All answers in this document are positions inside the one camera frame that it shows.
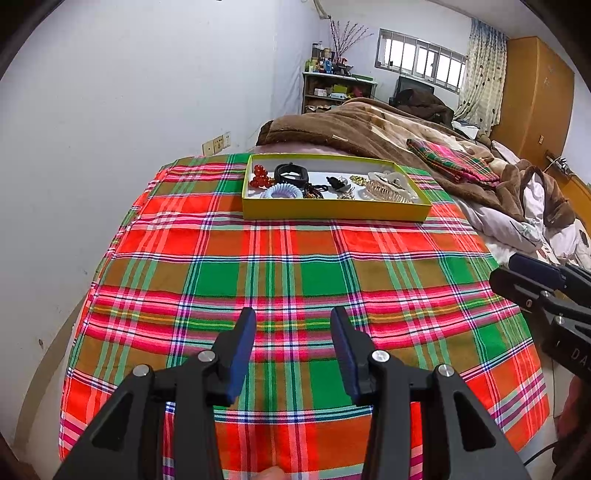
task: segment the black hair clip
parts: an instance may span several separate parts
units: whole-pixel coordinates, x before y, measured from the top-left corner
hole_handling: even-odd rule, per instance
[[[347,186],[344,181],[339,180],[337,177],[326,177],[326,181],[331,187],[333,187],[333,190],[336,190],[337,192]]]
[[[286,173],[298,175],[299,178],[286,177]],[[304,189],[309,182],[308,171],[304,167],[294,165],[293,163],[282,163],[275,167],[274,172],[275,183],[290,183],[299,189]]]

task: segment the red green plaid fabric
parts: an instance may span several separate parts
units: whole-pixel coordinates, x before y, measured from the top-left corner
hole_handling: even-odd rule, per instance
[[[500,178],[484,160],[465,152],[437,145],[426,140],[407,140],[408,149],[427,165],[455,182],[468,181],[485,188],[496,186]]]
[[[248,374],[236,404],[215,410],[225,477],[271,465],[294,479],[359,476],[371,412],[343,390],[329,327],[335,305],[406,364],[453,365],[523,447],[549,414],[540,360],[517,306],[490,290],[495,261],[433,178],[405,169],[433,202],[424,223],[244,220],[247,161],[183,158],[134,203],[77,325],[61,457],[135,365],[182,363],[232,328],[244,306],[257,315]],[[420,412],[411,410],[416,480]],[[173,415],[169,404],[168,479]]]

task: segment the black mechanical arm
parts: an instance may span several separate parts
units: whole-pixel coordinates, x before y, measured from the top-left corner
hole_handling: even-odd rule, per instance
[[[484,406],[450,365],[405,366],[356,330],[335,307],[330,330],[345,391],[373,406],[362,480],[410,476],[410,403],[421,403],[425,480],[528,480],[519,456]],[[175,402],[173,453],[177,480],[222,480],[213,406],[239,395],[256,331],[242,310],[233,330],[211,350],[154,372],[137,365],[69,453],[54,480],[160,480],[166,402]]]
[[[541,320],[542,350],[591,384],[591,274],[515,254],[491,273],[491,289]],[[570,300],[561,299],[555,291]]]

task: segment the white wall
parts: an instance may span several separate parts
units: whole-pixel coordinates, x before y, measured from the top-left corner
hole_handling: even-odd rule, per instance
[[[301,112],[302,72],[306,60],[312,55],[312,43],[322,40],[327,44],[330,38],[326,21],[320,20],[312,0],[307,0],[305,6],[301,0],[276,1],[277,64],[273,71],[273,118]]]
[[[426,0],[323,0],[322,5],[335,20],[358,22],[374,33],[356,43],[345,53],[354,73],[370,75],[378,82],[376,98],[388,102],[396,88],[398,74],[375,67],[375,53],[380,28],[398,31],[441,45],[465,55],[472,20],[465,15]],[[441,87],[435,95],[452,109],[457,108],[459,96]]]
[[[246,151],[275,113],[297,113],[293,72],[319,26],[311,1],[66,0],[27,40],[0,81],[9,442],[38,340],[47,347],[85,294],[133,200],[203,142],[231,131],[227,152]]]
[[[591,92],[589,92],[583,77],[575,70],[573,113],[570,117],[569,134],[566,137],[562,155],[566,157],[573,172],[586,183],[591,183],[590,136]]]

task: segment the finger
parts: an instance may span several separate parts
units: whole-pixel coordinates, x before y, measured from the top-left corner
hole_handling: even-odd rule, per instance
[[[287,475],[278,466],[272,466],[267,470],[258,473],[254,480],[286,480]]]

